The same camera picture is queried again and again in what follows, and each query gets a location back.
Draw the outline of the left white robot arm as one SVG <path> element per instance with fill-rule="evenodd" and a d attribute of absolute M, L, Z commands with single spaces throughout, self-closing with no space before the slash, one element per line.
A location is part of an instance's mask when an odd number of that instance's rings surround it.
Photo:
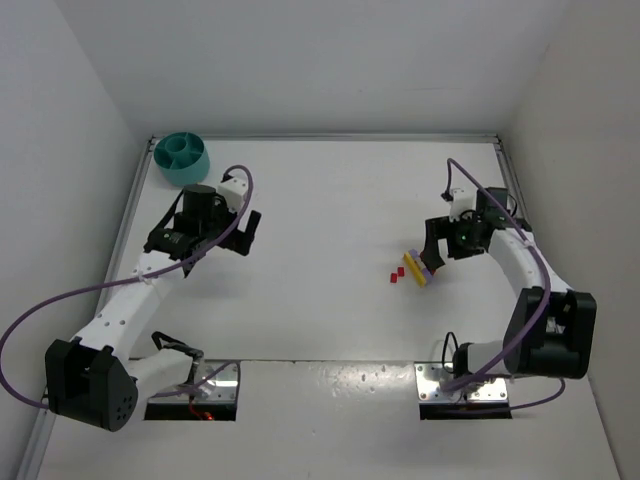
<path fill-rule="evenodd" d="M 131 351 L 164 298 L 186 279 L 208 248 L 247 255 L 261 215 L 238 223 L 252 192 L 249 181 L 225 176 L 217 187 L 189 185 L 149 233 L 132 283 L 112 295 L 70 341 L 45 354 L 48 405 L 53 413 L 115 432 L 136 408 L 171 387 L 193 394 L 201 350 L 161 332 L 155 354 L 133 361 Z"/>

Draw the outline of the purple lego plate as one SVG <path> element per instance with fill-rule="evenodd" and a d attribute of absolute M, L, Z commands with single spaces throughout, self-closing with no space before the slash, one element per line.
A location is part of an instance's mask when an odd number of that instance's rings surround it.
<path fill-rule="evenodd" d="M 414 258 L 419 262 L 420 266 L 423 268 L 423 272 L 425 273 L 425 275 L 426 275 L 426 277 L 427 277 L 427 284 L 428 284 L 428 283 L 430 283 L 430 282 L 433 280 L 434 275 L 433 275 L 433 274 L 430 274 L 430 273 L 426 270 L 426 267 L 424 266 L 424 264 L 423 264 L 423 263 L 422 263 L 422 261 L 421 261 L 421 258 L 420 258 L 419 253 L 418 253 L 415 249 L 411 249 L 411 250 L 409 250 L 409 251 L 407 251 L 407 252 L 410 252 L 410 253 L 414 256 Z"/>

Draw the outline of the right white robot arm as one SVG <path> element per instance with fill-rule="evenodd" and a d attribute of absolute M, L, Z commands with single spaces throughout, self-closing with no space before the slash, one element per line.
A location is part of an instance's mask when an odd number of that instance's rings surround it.
<path fill-rule="evenodd" d="M 562 280 L 539 252 L 530 226 L 507 209 L 504 188 L 476 196 L 462 189 L 443 193 L 448 215 L 425 222 L 421 251 L 405 262 L 419 286 L 425 286 L 447 258 L 463 260 L 488 254 L 500 266 L 516 304 L 504 337 L 456 347 L 448 390 L 491 377 L 581 379 L 588 370 L 597 303 Z"/>

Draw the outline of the long yellow lego brick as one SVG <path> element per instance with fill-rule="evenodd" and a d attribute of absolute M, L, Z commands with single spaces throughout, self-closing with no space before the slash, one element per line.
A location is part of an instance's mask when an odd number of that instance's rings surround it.
<path fill-rule="evenodd" d="M 403 255 L 403 261 L 407 270 L 413 276 L 417 285 L 422 288 L 427 284 L 427 277 L 423 272 L 423 268 L 410 252 Z"/>

